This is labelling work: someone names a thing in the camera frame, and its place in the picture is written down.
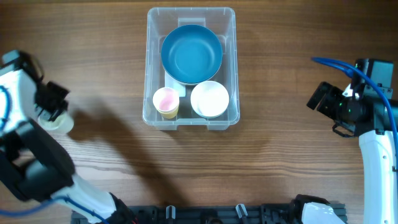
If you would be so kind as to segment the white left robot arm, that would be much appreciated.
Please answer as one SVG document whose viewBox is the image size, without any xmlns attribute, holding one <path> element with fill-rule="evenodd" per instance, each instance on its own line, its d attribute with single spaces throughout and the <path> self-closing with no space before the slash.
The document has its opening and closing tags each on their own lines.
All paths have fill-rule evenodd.
<svg viewBox="0 0 398 224">
<path fill-rule="evenodd" d="M 52 82 L 44 84 L 35 69 L 1 69 L 1 182 L 18 200 L 39 203 L 1 215 L 30 215 L 57 203 L 89 223 L 134 223 L 135 215 L 122 200 L 77 174 L 66 149 L 50 135 L 73 127 L 67 94 Z"/>
</svg>

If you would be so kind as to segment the pink small bowl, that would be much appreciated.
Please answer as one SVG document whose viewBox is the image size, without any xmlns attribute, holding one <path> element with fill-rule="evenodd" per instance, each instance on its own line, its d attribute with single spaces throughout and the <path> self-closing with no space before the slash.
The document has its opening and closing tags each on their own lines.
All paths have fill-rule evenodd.
<svg viewBox="0 0 398 224">
<path fill-rule="evenodd" d="M 218 82 L 211 82 L 203 86 L 197 85 L 191 92 L 190 102 L 194 112 L 225 112 L 229 105 L 229 93 Z"/>
</svg>

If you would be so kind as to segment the cream cup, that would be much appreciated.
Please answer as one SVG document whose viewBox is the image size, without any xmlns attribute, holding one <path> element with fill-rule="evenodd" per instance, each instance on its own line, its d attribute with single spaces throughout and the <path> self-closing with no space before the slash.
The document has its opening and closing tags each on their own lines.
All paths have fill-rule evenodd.
<svg viewBox="0 0 398 224">
<path fill-rule="evenodd" d="M 68 112 L 63 112 L 55 121 L 47 121 L 43 116 L 38 117 L 38 123 L 46 131 L 67 134 L 74 127 L 74 120 Z"/>
</svg>

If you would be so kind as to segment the mint green small bowl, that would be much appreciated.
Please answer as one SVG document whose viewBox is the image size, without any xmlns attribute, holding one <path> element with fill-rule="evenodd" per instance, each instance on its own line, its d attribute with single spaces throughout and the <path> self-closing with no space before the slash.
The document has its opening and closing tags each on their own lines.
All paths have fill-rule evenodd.
<svg viewBox="0 0 398 224">
<path fill-rule="evenodd" d="M 201 116 L 202 118 L 213 119 L 220 117 L 224 112 L 217 112 L 217 111 L 206 111 L 204 113 L 200 111 L 196 111 L 196 114 Z"/>
</svg>

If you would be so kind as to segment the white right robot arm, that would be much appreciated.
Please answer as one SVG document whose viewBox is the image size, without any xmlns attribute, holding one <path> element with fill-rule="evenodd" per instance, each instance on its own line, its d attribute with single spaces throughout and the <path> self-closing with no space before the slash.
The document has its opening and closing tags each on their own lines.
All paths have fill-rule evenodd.
<svg viewBox="0 0 398 224">
<path fill-rule="evenodd" d="M 364 169 L 364 222 L 397 223 L 397 141 L 392 121 L 397 118 L 397 102 L 385 106 L 382 98 L 364 85 L 354 93 L 322 82 L 307 103 L 312 110 L 334 121 L 338 135 L 358 138 Z"/>
</svg>

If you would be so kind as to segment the dark blue bowl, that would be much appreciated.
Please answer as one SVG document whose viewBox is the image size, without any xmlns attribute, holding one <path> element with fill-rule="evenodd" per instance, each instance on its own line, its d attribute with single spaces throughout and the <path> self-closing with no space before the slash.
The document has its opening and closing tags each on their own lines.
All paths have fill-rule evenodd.
<svg viewBox="0 0 398 224">
<path fill-rule="evenodd" d="M 223 48 L 212 30 L 188 24 L 166 36 L 160 57 L 163 68 L 174 80 L 196 85 L 216 75 L 223 61 Z"/>
</svg>

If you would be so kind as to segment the yellow cup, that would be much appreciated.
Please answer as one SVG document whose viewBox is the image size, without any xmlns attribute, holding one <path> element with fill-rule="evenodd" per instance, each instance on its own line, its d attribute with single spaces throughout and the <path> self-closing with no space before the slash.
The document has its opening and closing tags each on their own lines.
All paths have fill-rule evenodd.
<svg viewBox="0 0 398 224">
<path fill-rule="evenodd" d="M 165 118 L 165 119 L 172 119 L 174 117 L 176 117 L 176 115 L 178 114 L 178 107 L 170 110 L 170 111 L 161 111 L 158 110 L 158 112 L 160 113 L 160 115 Z"/>
</svg>

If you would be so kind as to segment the pink cup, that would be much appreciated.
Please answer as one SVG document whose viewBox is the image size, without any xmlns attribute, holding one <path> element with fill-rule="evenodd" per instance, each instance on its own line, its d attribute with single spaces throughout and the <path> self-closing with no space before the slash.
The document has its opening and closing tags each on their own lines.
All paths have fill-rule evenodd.
<svg viewBox="0 0 398 224">
<path fill-rule="evenodd" d="M 173 111 L 179 106 L 180 97 L 177 90 L 163 87 L 154 93 L 152 102 L 156 110 L 166 113 Z"/>
</svg>

